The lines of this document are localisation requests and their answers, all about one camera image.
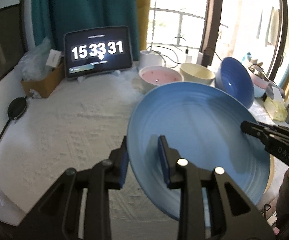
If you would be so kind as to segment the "cream plate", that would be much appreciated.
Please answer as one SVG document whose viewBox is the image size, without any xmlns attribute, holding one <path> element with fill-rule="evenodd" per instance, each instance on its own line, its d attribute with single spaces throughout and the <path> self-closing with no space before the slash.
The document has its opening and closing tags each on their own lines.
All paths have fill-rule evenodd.
<svg viewBox="0 0 289 240">
<path fill-rule="evenodd" d="M 269 178 L 265 188 L 265 191 L 262 195 L 260 202 L 264 202 L 265 200 L 271 199 L 274 193 L 274 183 L 273 179 L 275 177 L 275 158 L 273 155 L 270 155 L 270 170 L 269 170 Z"/>
</svg>

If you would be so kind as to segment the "light blue plate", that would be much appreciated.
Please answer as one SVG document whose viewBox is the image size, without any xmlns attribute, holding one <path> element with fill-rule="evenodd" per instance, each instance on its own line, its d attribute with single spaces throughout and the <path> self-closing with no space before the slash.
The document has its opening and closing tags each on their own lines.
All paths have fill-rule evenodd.
<svg viewBox="0 0 289 240">
<path fill-rule="evenodd" d="M 127 128 L 127 151 L 141 189 L 173 219 L 180 216 L 180 191 L 164 182 L 158 138 L 182 158 L 206 170 L 223 167 L 253 204 L 265 192 L 270 156 L 259 139 L 240 125 L 255 118 L 239 101 L 217 88 L 175 82 L 147 93 L 133 110 Z"/>
</svg>

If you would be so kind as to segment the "pink speckled bowl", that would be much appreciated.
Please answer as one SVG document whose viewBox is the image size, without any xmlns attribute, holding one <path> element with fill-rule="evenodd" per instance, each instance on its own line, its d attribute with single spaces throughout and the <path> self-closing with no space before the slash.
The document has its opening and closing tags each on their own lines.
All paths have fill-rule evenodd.
<svg viewBox="0 0 289 240">
<path fill-rule="evenodd" d="M 162 85 L 184 81 L 184 77 L 179 72 L 163 66 L 144 67 L 139 70 L 139 77 L 145 93 Z"/>
</svg>

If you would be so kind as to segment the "cream bowl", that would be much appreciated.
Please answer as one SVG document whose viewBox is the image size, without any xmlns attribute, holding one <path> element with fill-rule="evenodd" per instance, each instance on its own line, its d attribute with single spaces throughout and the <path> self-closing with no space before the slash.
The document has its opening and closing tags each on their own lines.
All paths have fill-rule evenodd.
<svg viewBox="0 0 289 240">
<path fill-rule="evenodd" d="M 185 81 L 210 85 L 215 79 L 215 74 L 208 68 L 194 63 L 183 63 L 180 72 Z"/>
</svg>

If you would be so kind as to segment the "dark blue bowl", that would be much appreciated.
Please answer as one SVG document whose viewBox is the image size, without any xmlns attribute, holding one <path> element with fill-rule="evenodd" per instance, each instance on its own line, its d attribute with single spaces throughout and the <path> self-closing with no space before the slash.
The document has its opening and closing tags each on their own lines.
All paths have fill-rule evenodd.
<svg viewBox="0 0 289 240">
<path fill-rule="evenodd" d="M 254 101 L 254 88 L 246 68 L 233 57 L 226 57 L 215 74 L 215 87 L 233 96 L 247 109 Z"/>
</svg>

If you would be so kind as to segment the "pink and blue stacked bowls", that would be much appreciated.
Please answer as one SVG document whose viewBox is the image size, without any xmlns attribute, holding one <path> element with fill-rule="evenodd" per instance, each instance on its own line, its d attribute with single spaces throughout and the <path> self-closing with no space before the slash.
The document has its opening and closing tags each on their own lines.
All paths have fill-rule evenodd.
<svg viewBox="0 0 289 240">
<path fill-rule="evenodd" d="M 255 98 L 261 98 L 269 85 L 269 78 L 257 64 L 249 66 L 249 75 L 253 83 Z"/>
</svg>

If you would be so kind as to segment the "white knit tablecloth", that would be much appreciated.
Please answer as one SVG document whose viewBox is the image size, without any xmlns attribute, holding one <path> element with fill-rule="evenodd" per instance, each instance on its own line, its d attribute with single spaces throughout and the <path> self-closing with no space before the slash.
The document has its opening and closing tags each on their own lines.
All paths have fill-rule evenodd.
<svg viewBox="0 0 289 240">
<path fill-rule="evenodd" d="M 63 80 L 47 99 L 30 99 L 26 113 L 8 121 L 7 108 L 21 94 L 16 72 L 0 82 L 0 221 L 18 225 L 47 189 L 70 167 L 92 168 L 127 136 L 129 119 L 147 94 L 138 71 L 104 74 L 83 82 Z M 248 109 L 270 123 L 264 108 Z M 275 158 L 274 195 L 287 166 Z M 178 221 L 158 209 L 141 189 L 129 163 L 126 182 L 109 192 L 113 239 L 176 239 Z"/>
</svg>

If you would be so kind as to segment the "yellow tissue box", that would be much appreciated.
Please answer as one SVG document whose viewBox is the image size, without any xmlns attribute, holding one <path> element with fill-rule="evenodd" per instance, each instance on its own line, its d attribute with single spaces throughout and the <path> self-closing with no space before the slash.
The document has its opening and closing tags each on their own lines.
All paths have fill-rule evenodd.
<svg viewBox="0 0 289 240">
<path fill-rule="evenodd" d="M 284 122 L 287 118 L 287 110 L 278 88 L 273 87 L 273 98 L 269 96 L 264 101 L 264 108 L 272 120 Z"/>
</svg>

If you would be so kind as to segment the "white phone charger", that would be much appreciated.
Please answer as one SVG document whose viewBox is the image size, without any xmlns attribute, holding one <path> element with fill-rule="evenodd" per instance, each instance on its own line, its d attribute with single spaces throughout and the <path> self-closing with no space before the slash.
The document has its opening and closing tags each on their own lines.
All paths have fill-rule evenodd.
<svg viewBox="0 0 289 240">
<path fill-rule="evenodd" d="M 192 62 L 192 55 L 189 53 L 188 47 L 185 50 L 185 55 L 186 55 L 185 63 L 191 63 Z"/>
</svg>

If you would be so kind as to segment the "white lamp base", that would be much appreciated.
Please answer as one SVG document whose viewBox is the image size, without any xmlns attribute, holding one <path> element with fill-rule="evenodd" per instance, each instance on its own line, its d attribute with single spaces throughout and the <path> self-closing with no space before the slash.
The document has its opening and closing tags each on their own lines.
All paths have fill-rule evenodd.
<svg viewBox="0 0 289 240">
<path fill-rule="evenodd" d="M 156 52 L 141 50 L 139 57 L 139 68 L 141 69 L 148 66 L 163 66 L 163 58 Z"/>
</svg>

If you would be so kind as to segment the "black power adapter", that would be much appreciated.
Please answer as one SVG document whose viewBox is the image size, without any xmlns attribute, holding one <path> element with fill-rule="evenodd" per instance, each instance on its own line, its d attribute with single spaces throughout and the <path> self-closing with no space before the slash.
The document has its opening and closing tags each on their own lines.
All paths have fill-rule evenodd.
<svg viewBox="0 0 289 240">
<path fill-rule="evenodd" d="M 211 65 L 211 56 L 208 53 L 202 53 L 201 55 L 201 65 L 204 67 Z"/>
</svg>

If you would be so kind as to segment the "cardboard box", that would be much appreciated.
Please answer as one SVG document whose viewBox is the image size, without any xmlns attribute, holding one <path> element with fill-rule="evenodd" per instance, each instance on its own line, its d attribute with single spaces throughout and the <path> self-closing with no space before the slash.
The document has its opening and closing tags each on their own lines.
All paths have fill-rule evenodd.
<svg viewBox="0 0 289 240">
<path fill-rule="evenodd" d="M 21 85 L 28 97 L 45 99 L 48 98 L 55 88 L 64 79 L 64 63 L 61 62 L 45 79 L 40 81 L 23 81 Z"/>
</svg>

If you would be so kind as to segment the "hanging teal towel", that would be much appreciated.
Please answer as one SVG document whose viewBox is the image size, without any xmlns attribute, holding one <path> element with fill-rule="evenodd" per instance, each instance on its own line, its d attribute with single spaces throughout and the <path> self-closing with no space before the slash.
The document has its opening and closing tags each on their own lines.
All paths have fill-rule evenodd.
<svg viewBox="0 0 289 240">
<path fill-rule="evenodd" d="M 264 46 L 275 46 L 280 28 L 280 9 L 267 7 L 260 14 L 257 38 Z"/>
</svg>

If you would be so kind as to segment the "black round puck device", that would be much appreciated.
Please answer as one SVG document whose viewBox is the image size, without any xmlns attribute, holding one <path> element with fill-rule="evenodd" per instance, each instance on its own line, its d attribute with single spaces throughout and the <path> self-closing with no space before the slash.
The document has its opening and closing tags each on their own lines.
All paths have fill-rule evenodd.
<svg viewBox="0 0 289 240">
<path fill-rule="evenodd" d="M 18 120 L 27 110 L 26 97 L 15 98 L 8 106 L 7 114 L 10 120 Z"/>
</svg>

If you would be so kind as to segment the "tablet showing clock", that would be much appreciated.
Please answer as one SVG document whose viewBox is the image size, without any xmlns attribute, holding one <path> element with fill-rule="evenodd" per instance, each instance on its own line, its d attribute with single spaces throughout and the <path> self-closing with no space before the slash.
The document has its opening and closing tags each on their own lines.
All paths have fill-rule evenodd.
<svg viewBox="0 0 289 240">
<path fill-rule="evenodd" d="M 126 26 L 84 29 L 64 35 L 67 79 L 125 70 L 132 65 L 131 39 Z"/>
</svg>

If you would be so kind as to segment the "small white box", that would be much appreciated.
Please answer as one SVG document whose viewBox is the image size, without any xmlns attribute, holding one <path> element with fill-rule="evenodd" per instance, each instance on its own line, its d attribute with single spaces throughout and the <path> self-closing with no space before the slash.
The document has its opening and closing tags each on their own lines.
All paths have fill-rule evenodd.
<svg viewBox="0 0 289 240">
<path fill-rule="evenodd" d="M 58 50 L 51 49 L 46 61 L 46 65 L 51 68 L 56 68 L 61 61 L 61 52 Z"/>
</svg>

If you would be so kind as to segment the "clear plastic bag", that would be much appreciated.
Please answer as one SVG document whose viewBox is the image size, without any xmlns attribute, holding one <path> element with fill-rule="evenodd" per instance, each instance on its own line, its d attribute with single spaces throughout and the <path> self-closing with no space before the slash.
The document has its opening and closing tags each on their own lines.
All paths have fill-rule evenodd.
<svg viewBox="0 0 289 240">
<path fill-rule="evenodd" d="M 51 72 L 46 65 L 51 50 L 51 42 L 45 37 L 42 43 L 29 50 L 19 60 L 16 70 L 23 81 L 41 81 Z"/>
</svg>

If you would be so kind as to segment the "yellow curtain left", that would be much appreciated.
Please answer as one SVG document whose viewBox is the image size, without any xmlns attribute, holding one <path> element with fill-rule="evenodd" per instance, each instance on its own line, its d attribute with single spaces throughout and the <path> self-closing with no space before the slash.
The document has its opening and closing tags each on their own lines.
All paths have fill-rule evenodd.
<svg viewBox="0 0 289 240">
<path fill-rule="evenodd" d="M 136 0 L 138 15 L 139 51 L 145 50 L 149 25 L 150 0 Z"/>
</svg>

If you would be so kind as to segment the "teal curtain left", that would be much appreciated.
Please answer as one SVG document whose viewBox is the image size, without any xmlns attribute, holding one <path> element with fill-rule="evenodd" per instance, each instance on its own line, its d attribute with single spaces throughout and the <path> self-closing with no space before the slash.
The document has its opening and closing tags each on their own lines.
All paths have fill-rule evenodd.
<svg viewBox="0 0 289 240">
<path fill-rule="evenodd" d="M 34 42 L 47 37 L 52 49 L 64 49 L 64 35 L 78 30 L 126 26 L 130 32 L 133 61 L 139 59 L 136 0 L 32 0 Z"/>
</svg>

